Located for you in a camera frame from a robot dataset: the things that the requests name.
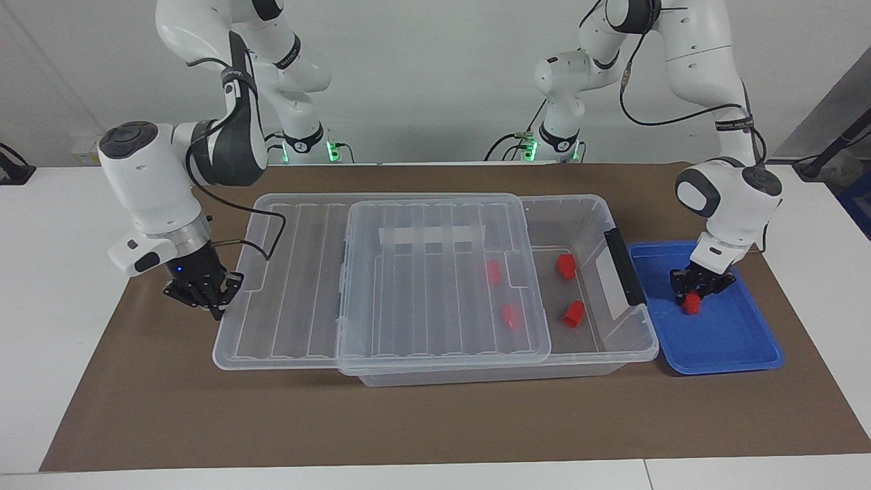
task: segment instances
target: transparent plastic box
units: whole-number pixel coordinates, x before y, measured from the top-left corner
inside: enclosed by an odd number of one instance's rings
[[[550,354],[516,196],[358,202],[346,242],[343,373],[534,364]]]
[[[541,364],[498,369],[362,376],[367,386],[438,385],[517,379],[576,378],[611,374],[628,363],[649,362],[659,341],[645,304],[630,306],[604,234],[615,228],[605,201],[595,195],[522,198],[538,283],[547,312],[551,352]],[[555,270],[572,253],[577,278]],[[563,323],[569,305],[581,300],[584,320]]]
[[[351,206],[360,201],[473,195],[263,196],[257,208],[285,214],[287,231],[269,263],[256,252],[243,250],[237,270],[246,274],[246,281],[221,322],[213,353],[216,365],[232,371],[336,369],[343,240]],[[516,367],[364,375],[363,383],[428,385],[601,376],[657,356],[658,340],[647,309],[626,301],[604,239],[604,233],[614,228],[605,202],[592,195],[524,197],[521,201],[550,333],[550,355],[541,363]],[[268,242],[278,226],[276,219],[255,215],[247,239]],[[566,251],[578,263],[578,278],[573,282],[564,281],[555,271],[557,256]],[[576,299],[585,302],[587,313],[577,329],[571,329],[562,319]]]

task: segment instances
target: transparent lid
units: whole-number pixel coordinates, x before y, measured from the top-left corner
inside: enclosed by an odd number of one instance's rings
[[[550,336],[514,195],[350,208],[336,363],[365,376],[536,364]]]
[[[335,368],[335,319],[348,210],[371,194],[268,194],[255,208],[287,228],[272,260],[242,249],[242,289],[226,309],[213,359],[228,371]],[[272,243],[281,220],[252,214],[246,239]]]

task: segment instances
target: plastic storage bin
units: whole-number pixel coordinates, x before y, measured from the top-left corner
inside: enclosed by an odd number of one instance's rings
[[[540,364],[466,371],[361,376],[367,386],[438,385],[515,379],[575,378],[611,374],[659,353],[647,307],[630,306],[604,233],[615,228],[604,200],[595,195],[523,197],[538,284],[550,330],[550,355]],[[572,253],[577,278],[566,282],[557,258]],[[571,302],[586,315],[576,329],[563,323]]]
[[[340,273],[351,206],[360,201],[469,197],[436,194],[270,194],[257,201],[289,218],[280,250],[267,263],[244,249],[237,270],[243,290],[221,322],[213,358],[224,370],[338,367],[336,319]],[[493,369],[361,376],[369,386],[468,383],[509,379],[601,376],[653,360],[658,340],[646,307],[629,306],[603,233],[614,227],[597,196],[522,198],[538,286],[550,333],[550,355],[539,364]],[[247,239],[269,241],[279,221],[255,215]],[[570,251],[574,282],[556,273],[556,257]],[[586,303],[576,330],[562,323],[571,301]]]

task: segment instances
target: green indicator light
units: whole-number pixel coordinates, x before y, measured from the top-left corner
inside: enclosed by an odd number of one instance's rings
[[[529,149],[529,151],[526,152],[526,154],[524,155],[523,158],[526,161],[535,161],[537,151],[538,151],[538,141],[532,140],[530,143],[530,149]]]
[[[335,144],[332,141],[327,141],[327,151],[329,152],[330,163],[334,163],[341,159],[341,155],[336,151]]]

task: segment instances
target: red cube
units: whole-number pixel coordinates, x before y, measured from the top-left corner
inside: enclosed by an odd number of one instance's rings
[[[696,316],[702,312],[702,298],[697,291],[690,291],[684,299],[684,313],[689,316]]]
[[[502,284],[502,270],[499,268],[499,261],[487,261],[487,279],[491,286]]]
[[[563,319],[563,323],[569,325],[571,328],[576,329],[578,325],[584,320],[584,315],[587,313],[587,307],[584,305],[584,302],[575,301],[569,307],[569,310],[565,312],[565,318]]]
[[[523,312],[518,310],[519,308],[513,304],[502,306],[502,319],[508,326],[508,330],[517,331],[520,327],[520,323],[523,321]]]
[[[563,279],[574,279],[577,277],[577,262],[572,254],[563,254],[557,258],[557,270]]]

